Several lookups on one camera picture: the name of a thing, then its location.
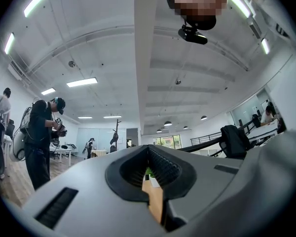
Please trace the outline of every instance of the black railing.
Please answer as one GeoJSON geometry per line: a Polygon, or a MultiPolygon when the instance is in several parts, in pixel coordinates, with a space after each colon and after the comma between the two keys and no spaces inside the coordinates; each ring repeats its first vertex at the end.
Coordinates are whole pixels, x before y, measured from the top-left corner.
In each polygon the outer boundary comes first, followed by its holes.
{"type": "MultiPolygon", "coordinates": [[[[252,127],[250,127],[250,124],[252,124],[252,123],[253,123],[253,121],[250,121],[250,122],[244,124],[243,126],[239,127],[238,129],[245,130],[245,128],[246,128],[247,132],[245,134],[249,134],[250,131],[255,127],[254,125],[252,127]]],[[[191,139],[192,146],[186,147],[186,148],[181,148],[179,150],[189,152],[189,153],[195,152],[195,151],[207,148],[209,146],[212,146],[216,143],[219,143],[221,141],[221,139],[222,139],[222,132],[217,132],[217,133],[213,133],[213,134],[198,137],[198,138],[193,138],[193,139],[191,139]]],[[[214,153],[211,156],[215,156],[221,152],[222,152],[222,150],[219,150],[218,152],[214,153]]]]}

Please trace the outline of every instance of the floor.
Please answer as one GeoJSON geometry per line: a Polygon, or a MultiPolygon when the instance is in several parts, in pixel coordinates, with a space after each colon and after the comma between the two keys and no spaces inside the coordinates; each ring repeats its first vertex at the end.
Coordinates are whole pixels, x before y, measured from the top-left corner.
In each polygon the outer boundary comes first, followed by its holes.
{"type": "MultiPolygon", "coordinates": [[[[80,157],[71,156],[71,166],[84,160],[80,157]]],[[[9,175],[0,181],[0,194],[18,206],[22,206],[28,197],[34,193],[30,177],[28,175],[25,161],[11,162],[9,164],[9,175]]],[[[58,159],[50,159],[50,179],[55,178],[68,169],[68,159],[62,157],[62,162],[58,159]]]]}

